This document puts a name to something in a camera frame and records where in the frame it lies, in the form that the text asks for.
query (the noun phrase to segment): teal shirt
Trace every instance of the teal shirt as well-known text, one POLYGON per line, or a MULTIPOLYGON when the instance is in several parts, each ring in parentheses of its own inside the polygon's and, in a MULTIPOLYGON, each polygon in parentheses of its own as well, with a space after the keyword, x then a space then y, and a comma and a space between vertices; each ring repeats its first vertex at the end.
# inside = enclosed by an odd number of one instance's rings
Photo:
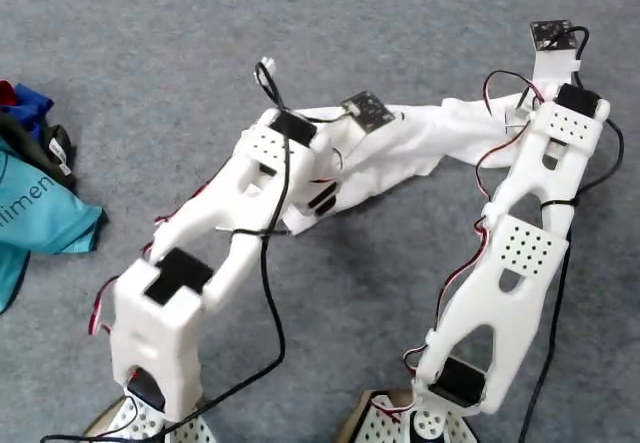
POLYGON ((93 250, 101 215, 102 208, 82 203, 0 138, 0 313, 15 296, 30 251, 93 250))

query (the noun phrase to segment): white 3d-printed bracket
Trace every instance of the white 3d-printed bracket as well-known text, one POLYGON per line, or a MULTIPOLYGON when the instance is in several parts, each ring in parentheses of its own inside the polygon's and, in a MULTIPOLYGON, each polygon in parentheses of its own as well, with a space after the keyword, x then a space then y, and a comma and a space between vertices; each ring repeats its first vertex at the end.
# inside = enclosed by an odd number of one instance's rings
POLYGON ((600 100, 593 119, 553 102, 533 115, 509 175, 483 210, 489 246, 451 297, 437 330, 427 334, 428 346, 413 382, 418 408, 435 406, 467 416, 500 407, 538 330, 546 292, 568 246, 574 208, 544 207, 543 228, 508 213, 529 193, 541 203, 573 199, 608 114, 608 102, 600 100), (550 150, 557 160, 554 168, 543 161, 550 150), (520 278, 515 287, 503 290, 500 279, 507 270, 520 278), (483 325, 494 331, 493 358, 480 402, 463 408, 431 392, 429 385, 438 379, 454 346, 483 325))
MULTIPOLYGON (((165 427, 162 415, 146 405, 142 400, 132 395, 129 396, 133 398, 133 401, 126 399, 122 403, 106 431, 124 428, 121 431, 109 434, 109 436, 140 440, 160 433, 165 427)), ((166 435, 164 443, 217 443, 217 440, 204 419, 198 417, 166 435)))

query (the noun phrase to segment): circuit board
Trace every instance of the circuit board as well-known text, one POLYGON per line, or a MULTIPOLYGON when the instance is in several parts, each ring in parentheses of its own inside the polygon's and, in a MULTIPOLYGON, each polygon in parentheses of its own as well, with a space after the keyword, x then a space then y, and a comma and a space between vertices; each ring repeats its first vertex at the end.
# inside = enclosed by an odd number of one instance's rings
POLYGON ((553 44, 549 44, 552 38, 568 28, 571 28, 569 20, 534 21, 531 23, 531 36, 537 51, 571 50, 578 47, 573 33, 563 35, 553 44))
POLYGON ((369 91, 352 96, 343 101, 342 106, 351 113, 352 118, 367 133, 371 133, 395 119, 393 113, 384 106, 384 103, 369 91))

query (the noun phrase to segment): red wire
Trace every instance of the red wire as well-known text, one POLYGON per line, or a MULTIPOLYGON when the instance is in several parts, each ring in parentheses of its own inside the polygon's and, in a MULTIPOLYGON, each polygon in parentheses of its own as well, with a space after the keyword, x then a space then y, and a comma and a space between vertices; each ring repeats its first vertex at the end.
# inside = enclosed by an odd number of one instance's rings
POLYGON ((487 111, 489 111, 490 115, 493 115, 493 113, 491 112, 491 104, 490 104, 491 97, 489 96, 489 82, 491 81, 491 78, 493 78, 497 74, 515 76, 516 78, 521 79, 529 88, 533 90, 533 92, 535 93, 535 95, 538 97, 540 101, 544 101, 544 98, 542 97, 542 93, 540 92, 540 90, 538 90, 536 85, 530 79, 525 78, 520 73, 516 73, 515 71, 493 70, 491 73, 487 75, 487 77, 484 80, 484 83, 482 84, 482 98, 484 99, 484 104, 487 107, 487 111))
POLYGON ((371 400, 370 403, 371 403, 371 406, 383 412, 385 415, 387 415, 396 423, 400 423, 400 418, 396 416, 398 413, 404 413, 405 411, 409 411, 415 405, 415 403, 411 403, 410 405, 407 405, 407 406, 388 407, 388 406, 382 406, 374 400, 371 400))
POLYGON ((107 281, 105 281, 102 284, 102 286, 98 290, 98 293, 96 293, 96 298, 93 301, 93 311, 91 312, 91 316, 89 317, 88 333, 89 333, 90 336, 97 335, 98 331, 100 330, 100 328, 105 330, 107 332, 107 334, 111 334, 111 327, 109 325, 102 323, 100 325, 100 327, 98 327, 97 324, 98 324, 98 320, 100 318, 100 313, 102 311, 102 295, 106 291, 106 289, 114 281, 116 281, 119 277, 120 277, 120 275, 116 275, 116 276, 112 276, 111 278, 109 278, 107 281))
POLYGON ((440 320, 440 307, 442 305, 442 299, 444 297, 445 292, 451 286, 451 284, 467 269, 475 265, 480 257, 484 254, 484 251, 487 249, 489 245, 489 230, 483 227, 480 223, 482 223, 483 218, 480 218, 473 224, 473 228, 481 236, 480 247, 475 252, 475 254, 471 257, 469 261, 467 261, 464 265, 456 268, 453 273, 449 275, 449 277, 445 280, 444 284, 440 288, 440 293, 438 294, 438 300, 436 303, 436 316, 433 322, 433 329, 436 330, 438 328, 438 321, 440 320))
POLYGON ((480 179, 480 166, 482 165, 484 160, 486 160, 489 156, 493 155, 494 153, 496 153, 496 152, 498 152, 500 150, 504 150, 508 146, 510 146, 513 143, 515 143, 524 134, 524 131, 527 129, 528 126, 529 126, 529 123, 527 122, 527 124, 522 127, 522 129, 518 132, 518 134, 516 136, 514 136, 511 140, 507 141, 506 143, 503 143, 503 144, 501 144, 499 146, 496 146, 495 148, 492 148, 491 150, 487 151, 484 155, 482 155, 482 157, 476 163, 476 166, 474 168, 474 171, 476 173, 476 183, 478 184, 478 188, 480 189, 480 192, 484 196, 486 196, 487 199, 490 200, 491 199, 491 195, 489 193, 489 190, 487 190, 487 188, 482 183, 482 180, 480 179))
POLYGON ((410 365, 409 362, 407 361, 407 359, 411 356, 411 355, 415 355, 416 353, 422 353, 424 350, 427 349, 427 344, 424 343, 421 346, 418 346, 417 348, 411 348, 407 351, 404 352, 404 354, 402 355, 402 362, 404 363, 404 366, 407 367, 407 370, 409 370, 409 373, 411 373, 412 376, 415 376, 416 371, 417 371, 417 367, 410 365))

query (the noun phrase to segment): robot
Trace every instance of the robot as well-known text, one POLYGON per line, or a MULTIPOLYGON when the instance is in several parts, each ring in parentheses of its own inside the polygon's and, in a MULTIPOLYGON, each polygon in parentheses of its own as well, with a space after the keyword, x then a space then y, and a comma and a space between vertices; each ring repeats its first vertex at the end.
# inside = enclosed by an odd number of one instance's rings
MULTIPOLYGON (((412 403, 394 408, 386 397, 373 398, 362 431, 352 441, 477 441, 464 417, 498 411, 517 376, 567 251, 576 194, 610 111, 606 100, 570 84, 580 62, 575 38, 564 33, 569 27, 567 21, 532 24, 536 63, 527 81, 534 91, 494 100, 491 106, 485 100, 493 123, 509 122, 493 125, 491 135, 506 141, 505 147, 517 145, 510 150, 508 176, 493 196, 487 193, 476 222, 481 248, 452 275, 451 281, 472 268, 443 311, 438 301, 424 344, 405 354, 405 362, 420 354, 417 366, 406 362, 412 403), (552 168, 548 159, 554 162, 552 168), (542 204, 542 227, 509 214, 529 193, 542 204), (500 286, 506 271, 519 278, 508 291, 500 286), (494 333, 486 372, 451 356, 459 341, 483 325, 494 333)), ((196 411, 203 393, 198 329, 205 313, 223 307, 253 266, 262 263, 265 240, 279 231, 277 222, 284 221, 295 232, 342 209, 341 194, 350 184, 345 168, 366 167, 362 155, 380 151, 378 144, 388 140, 385 132, 393 134, 396 126, 411 128, 412 121, 429 118, 433 111, 446 111, 458 123, 470 119, 471 126, 478 124, 473 120, 478 108, 486 118, 481 103, 450 103, 438 110, 387 107, 368 92, 346 100, 341 108, 293 111, 282 102, 274 71, 273 61, 263 59, 255 78, 276 108, 242 132, 232 156, 201 191, 160 220, 152 243, 115 281, 116 317, 106 328, 114 379, 127 400, 108 432, 84 440, 214 442, 201 411, 196 411), (215 272, 180 249, 214 229, 232 232, 229 253, 215 272)), ((477 162, 477 156, 469 160, 477 162)), ((424 168, 414 170, 420 174, 424 168)), ((408 176, 397 175, 376 192, 408 176)), ((350 204, 366 196, 358 195, 350 204)))

